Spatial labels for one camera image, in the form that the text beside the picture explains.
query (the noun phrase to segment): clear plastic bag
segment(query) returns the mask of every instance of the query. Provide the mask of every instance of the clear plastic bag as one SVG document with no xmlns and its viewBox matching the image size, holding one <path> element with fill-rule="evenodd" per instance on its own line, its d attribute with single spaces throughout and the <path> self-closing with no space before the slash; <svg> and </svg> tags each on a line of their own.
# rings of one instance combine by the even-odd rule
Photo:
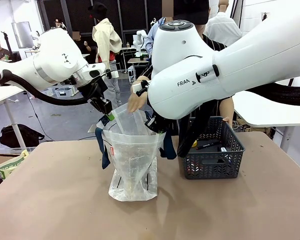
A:
<svg viewBox="0 0 300 240">
<path fill-rule="evenodd" d="M 127 112 L 127 104 L 112 111 L 114 120 L 103 128 L 102 139 L 115 172 L 109 195 L 118 201 L 146 201 L 157 196 L 157 152 L 165 134 L 145 126 L 145 113 Z"/>
</svg>

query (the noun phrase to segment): black bag on floor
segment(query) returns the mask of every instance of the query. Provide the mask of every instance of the black bag on floor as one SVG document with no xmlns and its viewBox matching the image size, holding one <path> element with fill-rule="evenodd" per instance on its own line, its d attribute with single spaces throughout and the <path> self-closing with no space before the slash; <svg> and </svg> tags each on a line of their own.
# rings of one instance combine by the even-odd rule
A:
<svg viewBox="0 0 300 240">
<path fill-rule="evenodd" d="M 42 135 L 40 132 L 37 132 L 30 127 L 18 124 L 21 136 L 24 140 L 26 147 L 36 147 L 39 145 L 39 140 L 43 140 L 45 135 Z M 12 126 L 5 126 L 1 129 L 0 143 L 6 145 L 9 148 L 20 148 L 17 136 L 15 134 Z"/>
</svg>

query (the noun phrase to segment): black plastic basket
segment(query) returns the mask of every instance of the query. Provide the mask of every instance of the black plastic basket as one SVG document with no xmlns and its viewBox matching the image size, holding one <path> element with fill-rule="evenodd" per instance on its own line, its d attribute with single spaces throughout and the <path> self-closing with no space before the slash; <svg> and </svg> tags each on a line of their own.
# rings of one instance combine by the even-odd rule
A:
<svg viewBox="0 0 300 240">
<path fill-rule="evenodd" d="M 198 138 L 198 146 L 213 141 L 220 141 L 221 144 L 201 150 L 193 147 L 183 159 L 187 179 L 233 179 L 238 176 L 245 148 L 222 117 L 209 119 L 207 128 Z M 225 147 L 227 151 L 218 151 L 218 147 Z"/>
</svg>

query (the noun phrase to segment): black and white striped shirt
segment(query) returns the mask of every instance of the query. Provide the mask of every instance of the black and white striped shirt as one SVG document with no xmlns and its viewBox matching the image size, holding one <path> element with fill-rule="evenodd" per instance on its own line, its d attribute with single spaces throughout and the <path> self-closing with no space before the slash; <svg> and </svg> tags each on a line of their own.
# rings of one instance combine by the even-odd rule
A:
<svg viewBox="0 0 300 240">
<path fill-rule="evenodd" d="M 202 35 L 203 36 L 203 41 L 213 50 L 215 51 L 221 51 L 222 49 L 225 49 L 227 46 L 224 45 L 223 43 L 219 43 L 217 41 L 213 41 L 211 39 L 209 39 L 206 35 Z M 151 58 L 149 59 L 149 63 L 146 66 L 145 70 L 141 73 L 141 76 L 145 76 L 148 79 L 151 80 L 151 74 L 153 71 L 153 66 L 152 66 L 152 61 Z M 216 108 L 213 110 L 213 113 L 211 114 L 212 116 L 219 116 L 220 115 L 220 111 L 219 111 L 219 105 L 220 105 L 221 101 L 218 101 L 218 104 L 216 106 Z M 198 112 L 200 109 L 200 107 L 198 107 L 195 111 L 193 111 L 191 113 L 191 117 L 195 117 L 196 116 L 196 112 Z"/>
</svg>

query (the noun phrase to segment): gray floor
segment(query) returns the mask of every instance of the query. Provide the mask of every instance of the gray floor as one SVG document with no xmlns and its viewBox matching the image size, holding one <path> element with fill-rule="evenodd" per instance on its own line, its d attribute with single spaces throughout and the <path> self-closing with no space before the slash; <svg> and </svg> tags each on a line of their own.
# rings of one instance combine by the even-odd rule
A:
<svg viewBox="0 0 300 240">
<path fill-rule="evenodd" d="M 121 92 L 121 101 L 125 104 L 130 96 L 130 85 L 128 79 L 119 79 Z M 18 124 L 24 124 L 28 127 L 42 133 L 38 119 L 31 107 L 27 95 L 19 93 L 10 99 L 19 102 L 9 104 L 15 121 Z M 30 100 L 41 121 L 46 134 L 55 141 L 78 140 L 81 138 L 93 136 L 93 133 L 87 133 L 92 124 L 98 122 L 103 116 L 91 104 L 78 106 L 56 106 L 39 99 Z M 10 119 L 4 105 L 0 105 L 0 136 L 1 129 L 10 124 Z"/>
</svg>

